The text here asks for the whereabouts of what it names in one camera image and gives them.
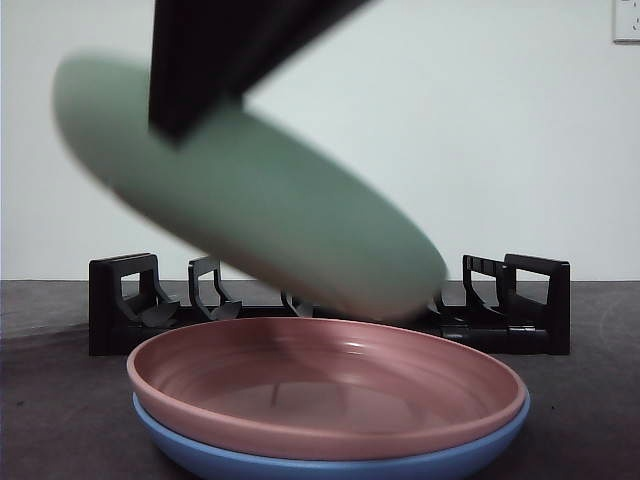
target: pink plate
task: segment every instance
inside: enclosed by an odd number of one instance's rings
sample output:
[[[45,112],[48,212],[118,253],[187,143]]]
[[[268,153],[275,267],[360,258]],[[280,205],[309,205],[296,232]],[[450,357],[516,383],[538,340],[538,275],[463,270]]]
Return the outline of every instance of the pink plate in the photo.
[[[144,408],[209,445],[291,459],[364,460],[478,439],[518,412],[503,363],[400,328],[245,318],[164,333],[127,370]]]

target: electrical outlet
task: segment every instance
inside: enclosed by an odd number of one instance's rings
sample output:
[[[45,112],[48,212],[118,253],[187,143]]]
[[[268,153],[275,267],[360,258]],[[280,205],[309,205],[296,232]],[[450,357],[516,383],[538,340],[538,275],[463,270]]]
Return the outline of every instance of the electrical outlet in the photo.
[[[640,43],[640,0],[614,0],[613,41]]]

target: white wall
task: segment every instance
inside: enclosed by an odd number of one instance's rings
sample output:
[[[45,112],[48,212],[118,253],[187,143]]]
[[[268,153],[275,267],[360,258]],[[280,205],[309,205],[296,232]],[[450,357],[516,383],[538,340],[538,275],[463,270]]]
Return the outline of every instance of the white wall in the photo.
[[[91,258],[199,253],[88,179],[52,125],[60,58],[105,46],[148,62],[152,2],[3,2],[3,278],[86,277]],[[573,278],[640,279],[640,47],[610,0],[384,0],[249,96],[460,256],[567,259]],[[236,276],[231,272],[227,276]]]

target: dark countertop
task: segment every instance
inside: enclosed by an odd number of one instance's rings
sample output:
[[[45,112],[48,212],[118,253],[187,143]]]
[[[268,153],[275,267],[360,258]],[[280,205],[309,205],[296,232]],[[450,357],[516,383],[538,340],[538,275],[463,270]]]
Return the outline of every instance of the dark countertop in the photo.
[[[125,357],[88,356],[86,284],[2,286],[3,331],[11,333],[1,351],[3,479],[195,478],[137,420]],[[59,295],[42,300],[43,289],[67,292],[75,306]],[[52,318],[38,326],[34,315]],[[572,284],[572,349],[498,355],[527,384],[531,412],[510,448],[473,479],[640,478],[640,282]]]

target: black dish rack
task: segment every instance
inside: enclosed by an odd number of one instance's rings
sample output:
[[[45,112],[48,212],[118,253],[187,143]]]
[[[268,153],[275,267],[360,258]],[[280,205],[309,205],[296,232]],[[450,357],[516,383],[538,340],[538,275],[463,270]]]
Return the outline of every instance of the black dish rack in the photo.
[[[507,254],[503,261],[464,255],[464,305],[446,305],[440,294],[433,307],[405,319],[403,328],[437,335],[487,353],[554,355],[570,351],[570,265],[565,261]],[[541,303],[518,293],[517,270],[549,277]],[[217,305],[205,305],[200,277],[213,272]],[[497,305],[487,305],[473,287],[472,272],[495,279]],[[122,277],[139,274],[138,293],[125,298]],[[128,354],[144,340],[173,328],[246,317],[354,318],[281,292],[281,305],[246,305],[225,289],[220,262],[191,260],[189,300],[181,305],[160,286],[158,258],[139,253],[89,263],[89,354]]]

